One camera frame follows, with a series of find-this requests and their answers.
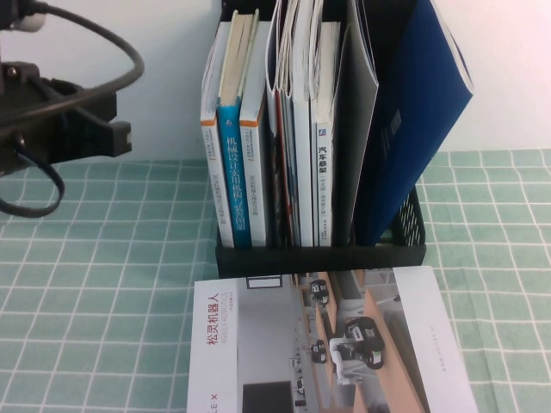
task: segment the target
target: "book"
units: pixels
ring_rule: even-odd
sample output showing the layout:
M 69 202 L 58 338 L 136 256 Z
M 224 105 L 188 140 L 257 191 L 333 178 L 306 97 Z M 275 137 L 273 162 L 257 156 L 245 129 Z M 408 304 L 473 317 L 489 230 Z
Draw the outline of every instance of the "book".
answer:
M 346 246 L 352 241 L 352 227 L 356 198 L 362 176 L 363 159 L 368 147 L 379 80 L 371 59 L 368 36 L 357 8 L 356 0 L 347 2 L 347 24 L 350 25 L 350 42 L 344 49 L 346 65 L 337 101 L 339 107 L 338 135 L 345 136 L 337 148 L 337 174 L 333 210 L 333 241 Z
M 287 239 L 292 245 L 300 245 L 300 226 L 298 222 L 297 194 L 296 194 L 296 167 L 292 150 L 294 148 L 293 105 L 290 95 L 290 54 L 292 47 L 292 33 L 298 0 L 290 0 L 282 27 L 282 37 L 278 59 L 275 66 L 275 101 L 278 131 L 281 135 L 282 154 L 282 186 L 285 202 L 285 219 Z
M 282 144 L 281 133 L 278 131 L 277 102 L 276 102 L 276 62 L 279 56 L 279 45 L 282 24 L 282 0 L 277 0 L 272 20 L 270 22 L 269 37 L 266 45 L 266 106 L 269 119 L 269 159 L 272 182 L 273 202 L 273 241 L 275 247 L 285 245 L 285 225 L 283 217 L 283 172 L 282 172 Z
M 293 103 L 294 132 L 290 145 L 292 165 L 296 168 L 296 197 L 302 247 L 313 247 L 313 192 L 312 192 L 312 141 L 310 138 L 310 94 L 308 59 L 310 31 L 313 18 L 313 1 L 299 0 L 292 36 L 290 67 L 290 94 Z
M 230 33 L 230 23 L 218 26 L 213 47 L 208 56 L 201 85 L 201 131 L 207 154 L 208 174 L 213 189 L 216 218 L 220 230 L 222 246 L 233 248 L 232 218 L 227 198 L 224 164 L 216 118 L 216 102 L 220 87 L 220 76 Z
M 239 110 L 245 82 L 245 67 L 251 52 L 257 21 L 258 12 L 254 15 L 240 15 L 237 11 L 233 13 L 218 97 L 220 140 L 236 248 L 251 247 Z
M 246 70 L 239 128 L 253 247 L 271 245 L 273 228 L 269 141 L 266 115 L 265 49 L 270 23 L 259 22 Z
M 188 411 L 477 411 L 430 267 L 197 281 Z
M 313 245 L 319 247 L 318 206 L 318 131 L 316 129 L 316 107 L 319 89 L 319 33 L 323 15 L 323 0 L 314 0 L 312 25 L 310 27 L 310 50 L 308 53 L 308 88 L 310 92 L 310 150 L 312 165 L 312 214 Z
M 340 28 L 339 22 L 323 22 L 319 38 L 319 94 L 314 119 L 317 146 L 318 233 L 319 246 L 322 247 L 330 247 L 332 240 L 335 103 L 341 66 Z
M 379 241 L 473 90 L 459 47 L 436 5 L 417 0 L 381 81 L 356 206 L 356 243 Z

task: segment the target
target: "green checkered tablecloth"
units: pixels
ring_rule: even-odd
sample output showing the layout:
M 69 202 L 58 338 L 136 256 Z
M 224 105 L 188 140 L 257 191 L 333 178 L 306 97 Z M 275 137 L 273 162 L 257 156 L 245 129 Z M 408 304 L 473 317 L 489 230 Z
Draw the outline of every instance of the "green checkered tablecloth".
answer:
M 206 164 L 59 169 L 53 216 L 0 217 L 2 413 L 184 412 L 193 282 L 216 277 Z M 418 193 L 480 411 L 551 411 L 551 151 L 440 153 Z M 29 170 L 0 195 L 55 193 Z

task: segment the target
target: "robot picture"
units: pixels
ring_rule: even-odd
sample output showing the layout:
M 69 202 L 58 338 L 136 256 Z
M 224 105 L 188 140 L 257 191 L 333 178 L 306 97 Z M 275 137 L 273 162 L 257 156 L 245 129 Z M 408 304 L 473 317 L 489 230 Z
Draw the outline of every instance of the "robot picture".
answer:
M 361 383 L 362 376 L 372 375 L 370 370 L 383 366 L 384 348 L 385 343 L 372 318 L 359 317 L 348 322 L 344 337 L 329 341 L 337 382 L 340 385 Z

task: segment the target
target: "white wall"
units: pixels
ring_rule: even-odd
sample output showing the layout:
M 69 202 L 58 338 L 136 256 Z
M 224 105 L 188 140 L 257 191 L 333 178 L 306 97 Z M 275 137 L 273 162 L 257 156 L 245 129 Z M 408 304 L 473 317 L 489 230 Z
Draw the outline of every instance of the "white wall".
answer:
M 201 78 L 220 0 L 47 1 L 115 31 L 144 57 L 144 77 L 119 94 L 119 117 L 133 125 L 130 157 L 204 157 L 198 121 Z M 53 16 L 37 34 L 1 37 L 2 61 L 36 63 L 44 77 L 93 86 L 131 67 L 104 39 Z
M 201 75 L 220 0 L 50 3 L 113 29 L 144 55 L 145 77 L 120 93 L 120 117 L 133 123 L 131 157 L 204 157 L 197 121 Z M 476 88 L 443 149 L 550 147 L 551 2 L 436 3 Z M 109 80 L 129 67 L 126 58 L 102 39 L 56 18 L 38 34 L 3 34 L 1 46 L 3 60 L 35 62 L 44 76 L 84 86 Z
M 475 96 L 444 150 L 551 147 L 551 2 L 436 0 Z

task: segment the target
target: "orange stripe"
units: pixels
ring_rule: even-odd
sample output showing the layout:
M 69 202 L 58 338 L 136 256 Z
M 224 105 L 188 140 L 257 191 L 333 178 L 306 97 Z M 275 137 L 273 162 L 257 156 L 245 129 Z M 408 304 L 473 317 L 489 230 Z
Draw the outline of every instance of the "orange stripe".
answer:
M 214 126 L 214 125 L 216 125 L 216 118 L 201 121 L 201 126 Z
M 258 111 L 258 116 L 256 120 L 240 120 L 239 125 L 247 126 L 247 127 L 258 127 L 258 123 L 260 122 L 260 116 L 264 111 L 264 102 L 266 102 L 265 96 L 262 100 L 262 103 L 260 104 L 260 110 Z
M 239 125 L 248 127 L 257 127 L 258 120 L 240 120 Z

